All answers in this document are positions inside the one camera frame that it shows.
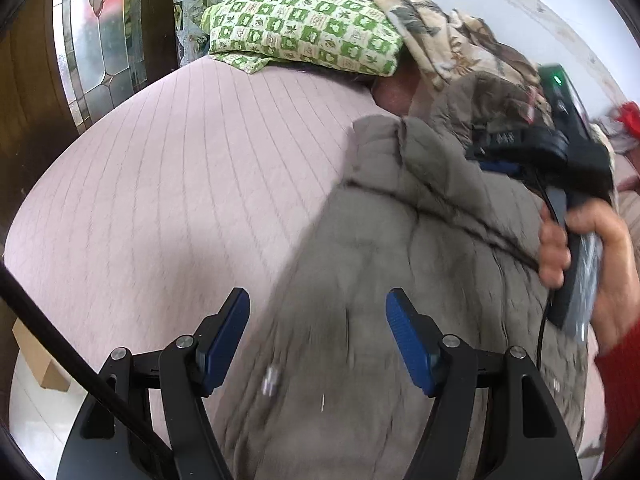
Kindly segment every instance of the black cable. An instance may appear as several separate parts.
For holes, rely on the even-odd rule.
[[[173,452],[158,434],[82,359],[13,277],[0,260],[0,298],[24,323],[44,348],[91,396],[131,430],[164,462],[173,460]]]
[[[545,201],[546,208],[549,210],[549,214],[551,215],[551,218],[555,222],[558,222],[558,215],[556,215],[556,211],[551,205],[551,200],[549,199],[549,195],[546,193],[546,187],[542,184],[540,175],[536,170],[533,170],[533,176],[536,179],[536,185],[538,186],[540,195],[542,195],[542,200]],[[536,367],[538,368],[538,371],[540,371],[540,366],[542,365],[542,339],[545,336],[546,316],[549,313],[549,309],[553,305],[554,294],[555,294],[554,290],[549,291],[549,295],[546,297],[545,309],[542,311],[542,320],[540,320],[540,330],[538,331],[538,346],[536,347]]]
[[[549,295],[546,297],[546,305],[542,311],[542,320],[540,321],[540,330],[538,331],[538,346],[536,347],[536,367],[538,371],[540,371],[540,365],[542,364],[542,339],[545,336],[546,314],[548,314],[553,302],[554,292],[550,290]]]

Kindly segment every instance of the human arm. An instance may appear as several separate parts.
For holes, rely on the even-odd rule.
[[[571,263],[566,231],[543,206],[540,211],[539,276],[548,288],[559,288]],[[595,232],[602,239],[602,262],[591,325],[600,354],[620,343],[640,319],[640,280],[631,238],[622,218],[603,200],[592,199],[567,212],[567,227],[576,234]]]

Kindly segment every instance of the blue gripper pad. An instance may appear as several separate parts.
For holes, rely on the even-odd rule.
[[[407,313],[400,305],[402,299],[396,295],[395,291],[396,289],[393,289],[386,295],[386,320],[394,334],[411,380],[426,396],[433,397],[436,393],[436,381],[431,369],[435,363],[431,362],[432,356],[420,342]]]
[[[240,343],[244,327],[249,321],[249,294],[244,288],[234,289],[232,294],[238,290],[235,301],[229,307],[226,302],[220,309],[228,310],[222,326],[219,328],[216,338],[206,352],[204,359],[204,376],[202,379],[202,389],[210,395],[217,387],[222,386],[226,373],[231,366],[231,361],[236,354],[236,349]]]
[[[480,161],[480,169],[483,171],[493,171],[494,173],[503,173],[505,175],[515,175],[520,172],[520,165],[514,162],[491,162],[488,160]]]

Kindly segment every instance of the floral blanket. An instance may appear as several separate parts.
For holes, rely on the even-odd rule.
[[[533,65],[496,41],[486,23],[463,12],[447,15],[431,0],[372,0],[415,59],[423,80],[439,92],[470,72],[489,72],[517,85],[537,86]]]

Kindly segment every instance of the green checkered pillowcase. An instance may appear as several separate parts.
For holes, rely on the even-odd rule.
[[[392,75],[402,38],[370,0],[224,0],[203,16],[209,54],[247,73],[271,60]]]

